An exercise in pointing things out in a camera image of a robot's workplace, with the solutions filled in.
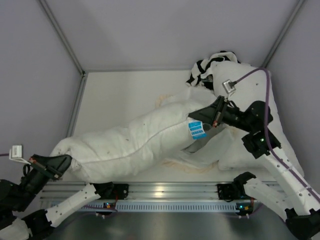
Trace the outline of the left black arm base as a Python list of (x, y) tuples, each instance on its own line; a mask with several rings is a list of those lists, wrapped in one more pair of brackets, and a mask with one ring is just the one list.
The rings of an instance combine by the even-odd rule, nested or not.
[(102, 200), (124, 200), (129, 194), (129, 184), (112, 182), (102, 191)]

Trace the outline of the grey cream ruffled pillowcase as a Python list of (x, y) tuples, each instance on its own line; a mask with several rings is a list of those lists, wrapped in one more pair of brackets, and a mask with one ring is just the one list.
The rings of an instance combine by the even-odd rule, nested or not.
[[(202, 104), (212, 104), (216, 96), (211, 90), (203, 87), (189, 87), (175, 95), (162, 94), (155, 100), (155, 107), (159, 108), (169, 103), (194, 100)], [(222, 159), (228, 148), (235, 140), (234, 134), (222, 124), (218, 127), (203, 126), (205, 137), (195, 140), (188, 147), (165, 158), (164, 165), (179, 169), (186, 173), (204, 173), (215, 166)]]

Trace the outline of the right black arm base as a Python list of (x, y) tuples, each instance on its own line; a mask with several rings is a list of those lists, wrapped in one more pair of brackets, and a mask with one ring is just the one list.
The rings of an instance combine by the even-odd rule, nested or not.
[(238, 175), (231, 183), (217, 184), (218, 198), (228, 203), (235, 200), (249, 200), (251, 197), (246, 195), (244, 185), (255, 178), (254, 174), (247, 171)]

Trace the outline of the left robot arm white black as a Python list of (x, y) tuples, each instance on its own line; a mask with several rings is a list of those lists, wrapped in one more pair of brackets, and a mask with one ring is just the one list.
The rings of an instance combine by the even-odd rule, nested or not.
[(25, 213), (40, 201), (40, 194), (50, 181), (59, 180), (72, 163), (69, 155), (40, 156), (34, 154), (23, 165), (18, 184), (0, 181), (0, 238), (2, 240), (44, 240), (69, 216), (85, 205), (108, 197), (112, 182), (87, 183), (84, 188), (59, 204)]

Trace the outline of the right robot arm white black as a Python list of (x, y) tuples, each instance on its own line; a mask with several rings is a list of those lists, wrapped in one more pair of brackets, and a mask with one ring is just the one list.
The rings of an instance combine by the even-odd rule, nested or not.
[(244, 172), (232, 182), (238, 197), (246, 196), (261, 202), (276, 213), (299, 240), (310, 240), (320, 232), (320, 195), (302, 177), (280, 141), (268, 129), (273, 117), (266, 102), (254, 101), (241, 111), (233, 101), (219, 96), (211, 105), (188, 116), (211, 127), (227, 124), (245, 131), (247, 134), (241, 139), (245, 149), (255, 159), (262, 159), (263, 167), (284, 191), (281, 194), (254, 174)]

